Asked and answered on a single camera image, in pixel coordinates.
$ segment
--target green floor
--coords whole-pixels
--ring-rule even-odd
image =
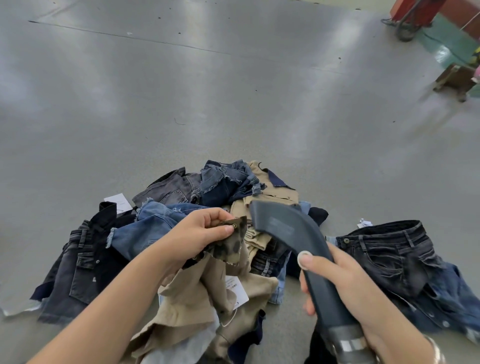
[[[418,32],[417,40],[429,51],[444,68],[451,63],[467,64],[479,42],[461,31],[443,15],[435,17],[431,28]],[[470,96],[480,97],[480,86],[470,91]]]

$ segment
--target grey concrete floor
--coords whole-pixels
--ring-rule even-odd
[[[3,1],[0,305],[28,298],[103,197],[208,158],[263,161],[330,212],[326,234],[422,220],[480,295],[480,104],[432,94],[440,66],[380,18],[287,0]],[[302,302],[287,280],[249,363],[304,359]],[[2,363],[58,332],[35,316],[0,321]],[[478,362],[460,335],[437,339]]]

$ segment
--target garment steamer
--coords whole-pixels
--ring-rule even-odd
[[[307,251],[333,261],[324,237],[308,215],[287,205],[262,201],[253,201],[250,213],[257,231],[266,232],[296,253]],[[360,323],[345,307],[333,283],[310,271],[304,274],[318,316],[316,330],[338,363],[377,363]]]

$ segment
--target fingernail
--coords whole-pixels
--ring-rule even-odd
[[[313,257],[312,254],[306,250],[299,253],[297,262],[303,270],[308,270],[307,266],[312,263]]]

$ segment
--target belt loop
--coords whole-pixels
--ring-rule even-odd
[[[410,239],[408,236],[408,233],[406,230],[403,230],[403,233],[405,234],[406,239],[408,240],[408,243],[410,244],[410,247],[415,248],[415,245],[413,244],[413,241]]]
[[[86,229],[82,229],[82,235],[81,235],[81,237],[80,237],[80,242],[78,243],[78,248],[79,248],[79,249],[83,249],[86,238],[87,238],[87,230],[86,230]]]
[[[367,246],[363,242],[363,235],[359,235],[359,241],[360,241],[360,246],[361,246],[363,252],[366,253],[367,252]]]

